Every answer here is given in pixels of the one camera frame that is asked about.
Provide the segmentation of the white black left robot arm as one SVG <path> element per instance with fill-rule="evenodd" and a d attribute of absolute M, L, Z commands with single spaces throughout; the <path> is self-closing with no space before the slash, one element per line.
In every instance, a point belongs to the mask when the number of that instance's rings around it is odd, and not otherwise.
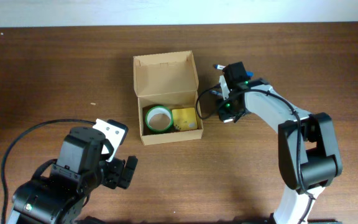
<path fill-rule="evenodd" d="M 94 170 L 77 174 L 51 159 L 15 191 L 7 222 L 73 223 L 94 189 L 101 185 L 127 189 L 137 163 L 136 156 L 129 156 L 126 161 L 114 158 L 110 162 L 99 161 Z"/>

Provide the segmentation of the blue ballpoint pen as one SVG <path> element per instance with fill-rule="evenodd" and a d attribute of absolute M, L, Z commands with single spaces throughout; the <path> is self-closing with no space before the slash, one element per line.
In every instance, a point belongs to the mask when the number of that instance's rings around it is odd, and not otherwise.
<path fill-rule="evenodd" d="M 209 91 L 211 94 L 213 95 L 216 95 L 216 96 L 219 96 L 219 97 L 223 97 L 223 94 L 219 91 L 216 91 L 216 90 L 210 90 Z"/>

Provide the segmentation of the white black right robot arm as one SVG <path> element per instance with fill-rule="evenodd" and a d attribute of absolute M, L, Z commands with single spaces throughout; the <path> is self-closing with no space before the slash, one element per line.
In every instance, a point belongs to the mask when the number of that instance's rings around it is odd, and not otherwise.
<path fill-rule="evenodd" d="M 223 102 L 240 100 L 246 111 L 278 134 L 278 166 L 285 187 L 267 223 L 307 223 L 318 196 L 343 170 L 331 117 L 296 107 L 262 78 L 229 83 L 220 76 L 219 87 Z"/>

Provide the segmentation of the green tape roll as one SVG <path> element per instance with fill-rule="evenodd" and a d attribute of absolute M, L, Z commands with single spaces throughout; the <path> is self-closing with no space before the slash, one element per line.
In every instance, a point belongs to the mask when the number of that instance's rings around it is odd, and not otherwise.
<path fill-rule="evenodd" d="M 172 112 L 164 106 L 154 106 L 146 113 L 145 123 L 153 133 L 167 133 L 173 126 Z"/>

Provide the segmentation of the blue white staples box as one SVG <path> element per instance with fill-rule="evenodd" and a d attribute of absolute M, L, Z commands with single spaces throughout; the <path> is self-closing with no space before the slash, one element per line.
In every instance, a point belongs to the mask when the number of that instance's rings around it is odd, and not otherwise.
<path fill-rule="evenodd" d="M 234 118 L 228 118 L 223 120 L 224 123 L 229 123 L 229 122 L 233 122 Z"/>

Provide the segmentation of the brown cardboard box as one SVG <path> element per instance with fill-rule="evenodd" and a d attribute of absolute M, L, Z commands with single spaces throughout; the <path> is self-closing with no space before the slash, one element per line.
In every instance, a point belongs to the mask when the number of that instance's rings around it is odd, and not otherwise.
<path fill-rule="evenodd" d="M 199 80 L 193 52 L 135 56 L 133 72 L 140 138 L 145 146 L 202 138 L 204 127 L 199 118 L 194 122 L 194 130 L 179 131 L 176 125 L 172 125 L 159 133 L 147 125 L 146 119 L 155 106 L 163 106 L 170 111 L 199 108 L 195 105 Z"/>

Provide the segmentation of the blue white marker pen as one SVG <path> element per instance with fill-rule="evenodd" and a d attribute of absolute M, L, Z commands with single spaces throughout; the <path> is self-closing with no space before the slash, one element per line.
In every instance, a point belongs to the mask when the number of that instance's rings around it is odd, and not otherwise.
<path fill-rule="evenodd" d="M 226 66 L 225 65 L 220 65 L 220 64 L 214 64 L 213 67 L 217 70 L 223 70 Z M 246 71 L 246 74 L 248 77 L 253 77 L 254 73 L 251 71 Z"/>

